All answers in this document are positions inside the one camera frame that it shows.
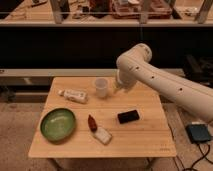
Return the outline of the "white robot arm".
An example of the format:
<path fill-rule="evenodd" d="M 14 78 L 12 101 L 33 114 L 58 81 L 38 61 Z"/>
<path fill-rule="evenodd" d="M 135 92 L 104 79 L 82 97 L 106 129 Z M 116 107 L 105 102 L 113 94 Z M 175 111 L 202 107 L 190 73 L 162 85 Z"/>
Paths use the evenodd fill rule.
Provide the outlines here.
<path fill-rule="evenodd" d="M 129 89 L 140 81 L 207 124 L 213 124 L 213 89 L 152 66 L 151 49 L 139 43 L 116 61 L 116 85 Z"/>

